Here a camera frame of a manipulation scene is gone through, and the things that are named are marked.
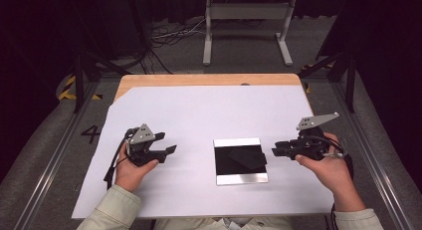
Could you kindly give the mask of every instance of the gray floor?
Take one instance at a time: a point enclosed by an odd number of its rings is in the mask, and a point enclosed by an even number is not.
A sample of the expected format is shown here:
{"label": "gray floor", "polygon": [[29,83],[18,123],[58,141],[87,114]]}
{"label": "gray floor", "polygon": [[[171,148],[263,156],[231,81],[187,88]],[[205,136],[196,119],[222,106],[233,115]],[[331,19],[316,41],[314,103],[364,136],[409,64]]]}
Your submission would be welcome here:
{"label": "gray floor", "polygon": [[[318,48],[333,20],[305,18],[292,21],[287,38],[294,61],[292,67],[284,65],[274,38],[280,25],[270,21],[256,28],[238,23],[220,24],[213,31],[213,56],[209,67],[202,65],[202,34],[186,38],[173,46],[154,49],[154,52],[175,74],[298,73],[301,66],[315,61]],[[152,72],[149,61],[145,61],[145,64]],[[156,61],[152,68],[155,73],[165,73]],[[139,67],[130,71],[142,72]],[[421,194],[402,166],[359,77],[354,98],[355,114],[349,115],[338,94],[341,93],[338,90],[344,89],[344,81],[339,85],[330,84],[322,78],[323,73],[321,71],[304,80],[311,87],[308,98],[315,115],[340,113],[338,120],[327,123],[323,129],[336,133],[346,142],[353,157],[355,184],[367,207],[375,209],[385,229],[411,229],[412,226],[422,229],[422,219],[418,216],[422,212]],[[62,100],[39,126],[0,185],[0,229],[12,229],[22,213],[25,214],[19,221],[18,229],[22,226],[28,229],[75,229],[78,226],[81,221],[71,219],[71,215],[98,143],[97,137],[90,143],[90,137],[81,133],[93,125],[98,126],[99,131],[102,129],[118,81],[114,74],[105,73],[98,85],[91,86],[95,88],[95,94],[104,98],[90,101],[72,129],[69,129],[69,123],[75,119],[75,101],[70,100]],[[362,144],[362,137],[353,125],[354,119],[357,119],[360,134],[368,141],[369,150],[379,163],[381,172],[385,173],[384,179],[390,184],[388,187],[392,190],[392,197],[385,193],[388,189],[384,189],[385,185],[371,170],[373,162],[367,160],[368,147]],[[69,144],[63,146],[66,139],[62,139],[62,136],[69,131],[73,135],[69,138]],[[34,190],[40,189],[37,184],[42,182],[43,173],[51,166],[49,162],[60,151],[63,153],[58,158],[60,167],[57,171],[50,171],[52,177],[45,181],[45,194],[34,195],[40,201],[30,205],[34,206],[33,211],[27,208],[24,212]],[[403,214],[395,214],[395,209]],[[397,215],[405,216],[404,220],[397,220]],[[293,222],[296,229],[325,229],[322,215],[294,216]],[[148,229],[148,224],[147,220],[136,220],[132,229]]]}

